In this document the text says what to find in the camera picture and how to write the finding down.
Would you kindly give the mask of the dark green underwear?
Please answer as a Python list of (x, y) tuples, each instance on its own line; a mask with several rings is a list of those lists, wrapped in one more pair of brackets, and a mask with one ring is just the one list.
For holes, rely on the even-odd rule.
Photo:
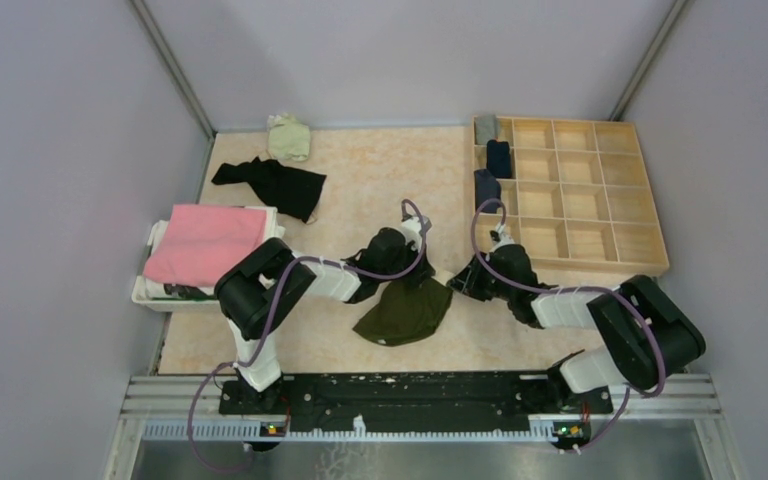
[(378, 303), (358, 320), (353, 331), (380, 346), (419, 342), (437, 331), (452, 298), (453, 291), (433, 278), (413, 287), (395, 280), (386, 286)]

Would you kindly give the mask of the navy underwear cream waistband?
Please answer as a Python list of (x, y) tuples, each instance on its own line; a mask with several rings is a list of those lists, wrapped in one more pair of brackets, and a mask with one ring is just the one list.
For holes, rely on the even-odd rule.
[(497, 178), (487, 169), (478, 169), (473, 172), (474, 178), (474, 207), (476, 210), (496, 214), (500, 205), (501, 185)]

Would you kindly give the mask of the navy orange underwear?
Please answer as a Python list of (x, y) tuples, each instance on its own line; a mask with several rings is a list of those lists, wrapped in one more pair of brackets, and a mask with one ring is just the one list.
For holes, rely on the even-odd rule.
[(486, 168), (496, 178), (514, 178), (511, 147), (507, 141), (491, 139), (487, 142)]

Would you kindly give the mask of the grey underwear white waistband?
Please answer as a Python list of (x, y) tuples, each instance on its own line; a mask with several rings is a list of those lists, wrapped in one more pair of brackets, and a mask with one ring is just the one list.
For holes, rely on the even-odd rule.
[(500, 122), (496, 115), (478, 115), (473, 120), (475, 144), (485, 146), (499, 137)]

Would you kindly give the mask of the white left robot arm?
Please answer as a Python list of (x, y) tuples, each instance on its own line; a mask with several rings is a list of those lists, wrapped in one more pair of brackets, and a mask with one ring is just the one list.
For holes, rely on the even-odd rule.
[(322, 297), (356, 304), (383, 283), (433, 274), (425, 253), (430, 222), (414, 217), (385, 227), (367, 247), (342, 260), (302, 254), (271, 238), (227, 272), (214, 287), (234, 336), (230, 366), (244, 382), (243, 401), (257, 413), (279, 404), (281, 368), (273, 332), (300, 300)]

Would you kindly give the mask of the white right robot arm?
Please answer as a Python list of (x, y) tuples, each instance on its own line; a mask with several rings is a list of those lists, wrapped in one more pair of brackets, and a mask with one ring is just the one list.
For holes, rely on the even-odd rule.
[(602, 387), (655, 389), (707, 349), (699, 329), (646, 275), (614, 288), (551, 286), (539, 281), (523, 246), (508, 244), (474, 256), (447, 285), (476, 300), (503, 300), (531, 328), (599, 333), (601, 347), (571, 354), (549, 369), (546, 397), (560, 412), (574, 411), (587, 392)]

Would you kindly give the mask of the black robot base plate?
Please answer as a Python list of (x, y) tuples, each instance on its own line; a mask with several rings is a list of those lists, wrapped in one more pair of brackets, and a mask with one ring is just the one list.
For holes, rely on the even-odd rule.
[(222, 415), (279, 416), (295, 433), (524, 432), (541, 414), (610, 414), (607, 388), (562, 394), (542, 371), (296, 373), (263, 393), (241, 379), (223, 383)]

